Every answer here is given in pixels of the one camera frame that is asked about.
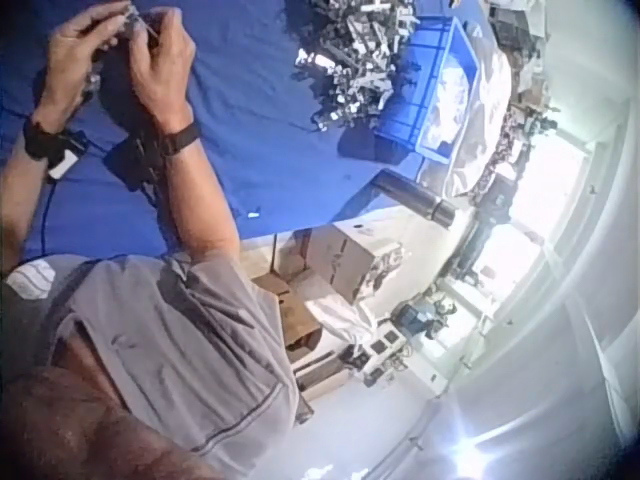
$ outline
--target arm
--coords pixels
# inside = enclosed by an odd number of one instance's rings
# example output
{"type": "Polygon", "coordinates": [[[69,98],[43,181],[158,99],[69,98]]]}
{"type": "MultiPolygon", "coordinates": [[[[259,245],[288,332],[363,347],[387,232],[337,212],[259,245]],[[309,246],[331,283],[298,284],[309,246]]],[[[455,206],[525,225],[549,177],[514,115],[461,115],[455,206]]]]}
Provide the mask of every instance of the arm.
{"type": "MultiPolygon", "coordinates": [[[[31,119],[48,133],[57,134],[82,101],[94,52],[113,43],[124,23],[122,13],[129,2],[97,5],[59,27],[49,43],[47,79],[40,103],[31,119]],[[86,29],[96,22],[89,33],[86,29]]],[[[2,274],[20,261],[24,242],[31,229],[47,171],[45,159],[32,159],[18,138],[0,177],[0,231],[2,274]]]]}
{"type": "MultiPolygon", "coordinates": [[[[147,42],[146,29],[137,26],[131,42],[133,86],[160,132],[177,133],[194,119],[186,91],[195,44],[184,30],[180,10],[165,14],[153,55],[147,42]]],[[[193,261],[211,251],[237,257],[238,231],[200,140],[167,161],[167,182],[171,211],[193,261]]]]}

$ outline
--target blue plastic bin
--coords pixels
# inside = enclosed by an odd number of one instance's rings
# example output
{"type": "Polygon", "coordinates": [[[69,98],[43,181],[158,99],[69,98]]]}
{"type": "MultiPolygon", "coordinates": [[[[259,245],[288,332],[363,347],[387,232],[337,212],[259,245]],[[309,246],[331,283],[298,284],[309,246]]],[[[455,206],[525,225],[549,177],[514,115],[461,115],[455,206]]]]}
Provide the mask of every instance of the blue plastic bin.
{"type": "Polygon", "coordinates": [[[403,71],[397,79],[402,81],[404,77],[410,83],[396,85],[394,95],[380,115],[376,133],[429,159],[448,164],[453,144],[443,142],[434,150],[421,146],[420,139],[429,128],[427,120],[435,104],[436,86],[447,55],[455,57],[464,70],[469,80],[469,94],[478,76],[478,60],[457,18],[419,17],[419,20],[420,25],[406,46],[401,62],[403,71]]]}

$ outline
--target hair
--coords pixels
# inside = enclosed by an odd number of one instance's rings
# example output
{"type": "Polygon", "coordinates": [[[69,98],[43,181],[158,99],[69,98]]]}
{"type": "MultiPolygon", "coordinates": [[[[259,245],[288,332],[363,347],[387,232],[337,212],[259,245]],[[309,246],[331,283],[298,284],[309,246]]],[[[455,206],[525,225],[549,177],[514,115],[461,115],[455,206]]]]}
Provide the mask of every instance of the hair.
{"type": "Polygon", "coordinates": [[[9,479],[222,480],[200,458],[53,367],[4,392],[0,450],[9,479]]]}

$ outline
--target person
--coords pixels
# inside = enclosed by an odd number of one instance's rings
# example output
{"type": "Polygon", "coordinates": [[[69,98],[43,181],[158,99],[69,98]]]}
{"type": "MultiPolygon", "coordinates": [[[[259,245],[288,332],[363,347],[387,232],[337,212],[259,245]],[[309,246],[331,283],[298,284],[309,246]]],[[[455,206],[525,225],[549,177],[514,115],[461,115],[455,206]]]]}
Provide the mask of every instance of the person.
{"type": "Polygon", "coordinates": [[[246,477],[292,427],[299,394],[276,298],[239,267],[234,220],[194,134],[195,45],[180,10],[159,14],[151,50],[135,25],[129,62],[172,145],[163,165],[190,262],[68,252],[20,264],[46,140],[81,106],[92,57],[117,43],[128,6],[94,6],[53,33],[44,91],[2,172],[2,456],[17,478],[246,477]]]}

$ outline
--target blue table cover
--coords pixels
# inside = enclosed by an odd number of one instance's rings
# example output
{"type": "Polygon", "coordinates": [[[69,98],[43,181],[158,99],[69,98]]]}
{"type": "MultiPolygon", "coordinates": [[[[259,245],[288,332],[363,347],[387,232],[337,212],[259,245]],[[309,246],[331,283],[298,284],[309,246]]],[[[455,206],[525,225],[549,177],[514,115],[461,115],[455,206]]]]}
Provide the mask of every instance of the blue table cover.
{"type": "MultiPolygon", "coordinates": [[[[0,158],[6,160],[23,119],[42,87],[47,36],[89,4],[86,0],[32,0],[15,7],[0,49],[0,158]]],[[[156,2],[136,1],[144,12],[156,2]]],[[[316,132],[314,82],[296,77],[296,32],[308,14],[305,0],[180,0],[198,52],[189,100],[205,148],[223,185],[242,238],[352,218],[392,203],[371,191],[385,167],[415,178],[421,156],[365,128],[316,132]]],[[[420,14],[456,14],[485,31],[476,0],[453,12],[440,0],[421,0],[420,14]]],[[[92,142],[88,154],[59,182],[45,225],[46,253],[106,258],[161,255],[175,248],[156,209],[122,175],[132,165],[125,148],[135,129],[126,49],[104,60],[100,95],[76,115],[72,129],[92,142]]],[[[41,254],[45,189],[25,258],[41,254]]]]}

